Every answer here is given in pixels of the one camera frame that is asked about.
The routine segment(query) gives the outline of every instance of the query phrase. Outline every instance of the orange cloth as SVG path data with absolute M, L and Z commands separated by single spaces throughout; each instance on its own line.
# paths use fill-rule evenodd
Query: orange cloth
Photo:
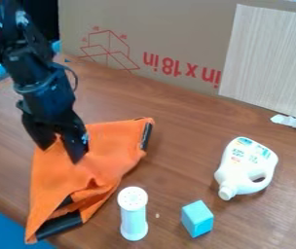
M 58 139 L 47 151 L 36 149 L 32 163 L 30 213 L 25 241 L 48 220 L 80 211 L 82 223 L 117 189 L 122 177 L 146 155 L 140 144 L 149 118 L 88 124 L 90 150 L 73 164 Z M 72 203 L 59 205 L 70 196 Z

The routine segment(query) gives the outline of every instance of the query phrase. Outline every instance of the blue cube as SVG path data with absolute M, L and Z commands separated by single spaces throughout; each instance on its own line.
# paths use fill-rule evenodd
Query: blue cube
M 202 200 L 181 209 L 181 222 L 192 237 L 198 237 L 212 230 L 214 215 Z

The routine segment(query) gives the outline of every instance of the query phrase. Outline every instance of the blue floor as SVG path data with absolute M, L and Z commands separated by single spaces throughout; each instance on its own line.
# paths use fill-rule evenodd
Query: blue floor
M 24 228 L 0 213 L 0 249 L 54 249 L 48 242 L 24 244 Z

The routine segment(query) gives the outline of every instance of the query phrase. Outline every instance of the box diagram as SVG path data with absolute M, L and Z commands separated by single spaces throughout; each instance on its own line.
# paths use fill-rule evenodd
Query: box diagram
M 80 58 L 128 72 L 140 69 L 130 59 L 130 46 L 113 31 L 102 30 L 90 33 L 87 42 L 87 46 L 80 48 L 85 54 Z

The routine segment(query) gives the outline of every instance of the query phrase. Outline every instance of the wooden table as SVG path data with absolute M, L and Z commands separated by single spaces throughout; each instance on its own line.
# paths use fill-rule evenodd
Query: wooden table
M 121 237 L 117 195 L 112 195 L 89 222 L 55 236 L 52 243 L 103 249 L 296 248 L 296 129 L 272 124 L 274 112 L 236 101 L 96 64 L 69 66 L 80 77 L 75 109 L 86 123 L 143 116 L 156 121 L 148 156 L 120 186 L 148 192 L 149 233 L 138 242 Z M 20 124 L 19 97 L 10 82 L 0 83 L 0 211 L 24 225 L 34 144 Z M 240 135 L 274 150 L 279 163 L 266 191 L 223 201 L 213 173 L 225 146 Z M 180 209 L 197 199 L 211 209 L 215 223 L 210 234 L 192 239 L 180 224 Z

